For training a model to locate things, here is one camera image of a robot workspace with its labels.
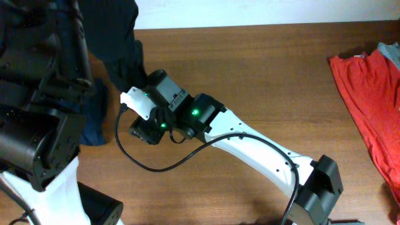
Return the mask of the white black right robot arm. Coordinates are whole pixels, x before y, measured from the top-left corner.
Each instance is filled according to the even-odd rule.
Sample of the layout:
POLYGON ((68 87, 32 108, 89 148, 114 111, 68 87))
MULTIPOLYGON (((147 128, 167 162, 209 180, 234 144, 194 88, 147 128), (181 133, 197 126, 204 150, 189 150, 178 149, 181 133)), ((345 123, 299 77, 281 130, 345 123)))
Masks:
POLYGON ((287 197, 283 219, 294 224, 324 225, 331 221, 344 188, 338 164, 326 155, 318 160, 291 151, 263 136, 223 103, 201 93, 192 97, 160 69, 146 87, 132 87, 120 102, 138 118, 130 133, 157 145, 166 132, 184 140, 196 138, 203 147, 226 151, 266 176, 287 197))

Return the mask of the dark green t-shirt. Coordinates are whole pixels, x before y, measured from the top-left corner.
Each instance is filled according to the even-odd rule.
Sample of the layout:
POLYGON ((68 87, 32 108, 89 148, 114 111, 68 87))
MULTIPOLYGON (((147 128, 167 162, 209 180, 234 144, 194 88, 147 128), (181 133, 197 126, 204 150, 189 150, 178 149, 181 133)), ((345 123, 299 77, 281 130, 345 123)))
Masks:
POLYGON ((122 92, 146 87, 143 44, 134 37, 135 0, 82 0, 78 5, 87 47, 104 63, 111 82, 122 92))

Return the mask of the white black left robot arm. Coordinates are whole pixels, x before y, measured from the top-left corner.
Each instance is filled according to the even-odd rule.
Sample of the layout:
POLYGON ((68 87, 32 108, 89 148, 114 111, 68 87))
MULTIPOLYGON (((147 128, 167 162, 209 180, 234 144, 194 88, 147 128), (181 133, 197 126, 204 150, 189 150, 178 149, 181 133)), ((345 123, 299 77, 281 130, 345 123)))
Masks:
POLYGON ((96 92, 77 1, 1 2, 1 191, 29 224, 121 224, 123 204, 77 180, 96 92))

